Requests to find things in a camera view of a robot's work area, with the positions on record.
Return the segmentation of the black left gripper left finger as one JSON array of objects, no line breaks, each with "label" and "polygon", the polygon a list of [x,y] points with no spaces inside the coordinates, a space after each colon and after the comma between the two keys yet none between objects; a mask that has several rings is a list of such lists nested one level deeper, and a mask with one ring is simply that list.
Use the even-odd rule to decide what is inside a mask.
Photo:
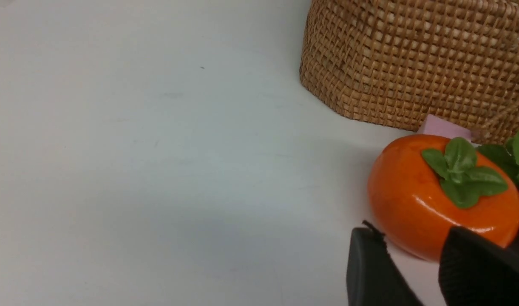
[{"label": "black left gripper left finger", "polygon": [[384,233],[369,221],[352,229],[346,288],[350,306],[422,306],[390,256]]}]

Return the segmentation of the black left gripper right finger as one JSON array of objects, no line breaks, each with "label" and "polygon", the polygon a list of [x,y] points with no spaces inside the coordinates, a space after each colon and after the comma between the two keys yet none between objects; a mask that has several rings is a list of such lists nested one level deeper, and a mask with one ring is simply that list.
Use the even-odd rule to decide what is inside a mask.
[{"label": "black left gripper right finger", "polygon": [[438,282],[448,306],[519,306],[519,255],[467,228],[452,227]]}]

